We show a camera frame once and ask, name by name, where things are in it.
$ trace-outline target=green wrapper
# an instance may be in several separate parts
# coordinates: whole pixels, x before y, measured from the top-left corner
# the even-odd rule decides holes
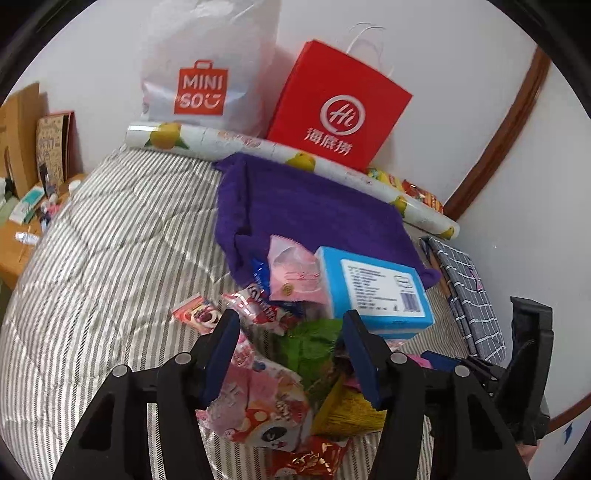
[[[298,373],[313,410],[328,396],[338,378],[332,356],[342,320],[303,322],[278,339],[278,360]]]

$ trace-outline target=rolled wallpaper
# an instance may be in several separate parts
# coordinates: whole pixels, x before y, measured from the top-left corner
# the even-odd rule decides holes
[[[453,220],[385,183],[279,143],[214,128],[155,122],[132,123],[127,129],[125,142],[134,148],[171,151],[210,161],[222,160],[237,152],[256,155],[313,172],[389,203],[400,212],[405,222],[445,240],[456,238],[460,232],[460,226]]]

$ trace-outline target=gray striped comforter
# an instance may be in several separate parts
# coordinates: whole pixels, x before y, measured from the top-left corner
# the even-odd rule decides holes
[[[171,317],[171,306],[196,292],[217,300],[236,290],[213,239],[219,180],[207,162],[123,148],[88,177],[37,247],[0,332],[0,434],[31,479],[51,478],[115,365],[157,367],[190,349],[196,333]],[[424,233],[408,230],[414,239]],[[466,356],[439,287],[427,295],[436,324],[403,350]],[[157,426],[150,408],[152,472],[164,479]],[[419,476],[428,478],[427,423],[423,433]],[[216,478],[267,478],[263,449],[202,434]],[[339,480],[367,478],[378,441],[357,438]]]

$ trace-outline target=white plastic bag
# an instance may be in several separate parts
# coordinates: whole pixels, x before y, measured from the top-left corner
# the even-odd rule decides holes
[[[142,119],[257,136],[281,0],[163,0],[142,59]]]

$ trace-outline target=purple towel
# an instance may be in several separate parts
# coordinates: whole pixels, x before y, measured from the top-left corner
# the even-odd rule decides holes
[[[311,252],[334,247],[417,270],[425,289],[439,272],[425,268],[391,205],[297,168],[236,153],[217,162],[216,240],[232,276],[253,281],[251,258],[265,260],[269,236],[286,236]]]

